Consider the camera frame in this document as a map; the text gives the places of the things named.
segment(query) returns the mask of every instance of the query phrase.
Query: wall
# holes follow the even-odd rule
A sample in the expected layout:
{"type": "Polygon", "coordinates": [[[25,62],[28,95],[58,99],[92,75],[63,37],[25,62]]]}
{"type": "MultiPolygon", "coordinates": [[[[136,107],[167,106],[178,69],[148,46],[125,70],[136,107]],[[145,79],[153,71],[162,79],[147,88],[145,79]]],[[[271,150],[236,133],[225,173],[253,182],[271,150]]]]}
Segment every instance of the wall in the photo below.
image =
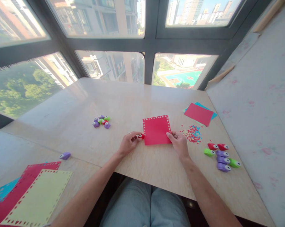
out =
{"type": "Polygon", "coordinates": [[[285,226],[285,6],[207,93],[271,217],[285,226]]]}

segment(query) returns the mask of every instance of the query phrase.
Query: red paper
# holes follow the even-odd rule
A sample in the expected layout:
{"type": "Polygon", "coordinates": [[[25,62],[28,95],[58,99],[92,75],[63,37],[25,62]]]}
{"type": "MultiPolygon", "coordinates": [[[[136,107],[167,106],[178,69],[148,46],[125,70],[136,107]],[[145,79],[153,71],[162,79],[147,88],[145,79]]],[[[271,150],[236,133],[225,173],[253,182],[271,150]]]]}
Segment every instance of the red paper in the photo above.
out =
{"type": "MultiPolygon", "coordinates": [[[[0,202],[0,223],[4,220],[4,218],[9,214],[16,203],[27,191],[27,189],[31,186],[40,171],[42,169],[57,170],[60,163],[61,162],[50,162],[27,166],[12,191],[6,196],[4,200],[0,202]]],[[[0,227],[10,227],[10,225],[0,225],[0,227]]]]}
{"type": "Polygon", "coordinates": [[[184,115],[193,118],[194,120],[198,121],[201,124],[204,124],[205,126],[209,126],[213,114],[213,111],[207,110],[193,103],[190,104],[190,106],[187,108],[187,111],[184,113],[184,115]]]}
{"type": "Polygon", "coordinates": [[[172,143],[166,135],[171,132],[167,115],[145,118],[142,121],[145,145],[172,143]]]}

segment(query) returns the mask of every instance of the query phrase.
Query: table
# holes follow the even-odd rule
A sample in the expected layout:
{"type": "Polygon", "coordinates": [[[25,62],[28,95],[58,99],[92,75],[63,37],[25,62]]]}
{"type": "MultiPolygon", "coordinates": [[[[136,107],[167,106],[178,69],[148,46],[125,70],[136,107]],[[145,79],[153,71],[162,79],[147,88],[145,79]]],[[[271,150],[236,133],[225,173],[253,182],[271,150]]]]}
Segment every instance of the table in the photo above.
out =
{"type": "MultiPolygon", "coordinates": [[[[117,151],[123,135],[142,131],[142,119],[168,115],[171,129],[200,125],[182,110],[199,102],[214,111],[205,91],[81,78],[1,131],[40,144],[97,166],[117,151]],[[109,130],[94,128],[98,115],[111,117],[109,130]]],[[[244,165],[223,173],[215,158],[203,154],[207,143],[229,145],[230,157],[241,161],[220,118],[200,128],[202,142],[188,143],[190,156],[232,212],[266,226],[274,226],[244,165]]],[[[116,172],[195,200],[186,173],[171,144],[145,146],[141,142],[116,172]]]]}
{"type": "Polygon", "coordinates": [[[57,151],[0,131],[0,187],[20,177],[27,165],[31,164],[61,161],[59,170],[73,171],[49,223],[54,221],[77,191],[100,169],[99,166],[74,157],[61,160],[59,155],[57,151]]]}

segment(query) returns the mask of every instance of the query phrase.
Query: window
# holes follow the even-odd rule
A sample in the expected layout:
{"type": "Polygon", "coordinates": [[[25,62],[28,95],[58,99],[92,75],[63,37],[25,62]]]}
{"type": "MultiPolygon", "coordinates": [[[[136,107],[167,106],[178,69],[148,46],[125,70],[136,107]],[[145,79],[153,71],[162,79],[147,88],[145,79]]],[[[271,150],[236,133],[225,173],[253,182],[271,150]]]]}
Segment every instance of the window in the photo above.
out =
{"type": "Polygon", "coordinates": [[[68,37],[144,38],[145,0],[47,2],[68,37]]]}
{"type": "Polygon", "coordinates": [[[71,85],[77,78],[66,65],[54,53],[0,69],[0,113],[18,118],[71,85]]]}
{"type": "Polygon", "coordinates": [[[227,26],[241,0],[169,0],[166,27],[227,26]]]}
{"type": "Polygon", "coordinates": [[[196,90],[197,81],[199,86],[217,57],[217,55],[157,53],[152,85],[196,90]]]}
{"type": "Polygon", "coordinates": [[[144,83],[145,60],[141,53],[82,50],[76,53],[91,78],[144,83]]]}
{"type": "Polygon", "coordinates": [[[0,47],[37,39],[49,39],[23,0],[0,1],[0,47]]]}

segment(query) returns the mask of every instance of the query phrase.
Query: leg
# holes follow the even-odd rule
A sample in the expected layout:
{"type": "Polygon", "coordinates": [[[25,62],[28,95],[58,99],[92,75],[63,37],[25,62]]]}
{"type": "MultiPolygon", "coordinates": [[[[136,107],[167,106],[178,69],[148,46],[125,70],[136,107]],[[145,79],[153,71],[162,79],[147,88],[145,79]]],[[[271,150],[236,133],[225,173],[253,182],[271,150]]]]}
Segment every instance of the leg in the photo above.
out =
{"type": "Polygon", "coordinates": [[[191,226],[180,197],[155,188],[151,197],[151,226],[191,226]]]}
{"type": "Polygon", "coordinates": [[[150,226],[151,185],[126,178],[109,202],[100,226],[150,226]]]}

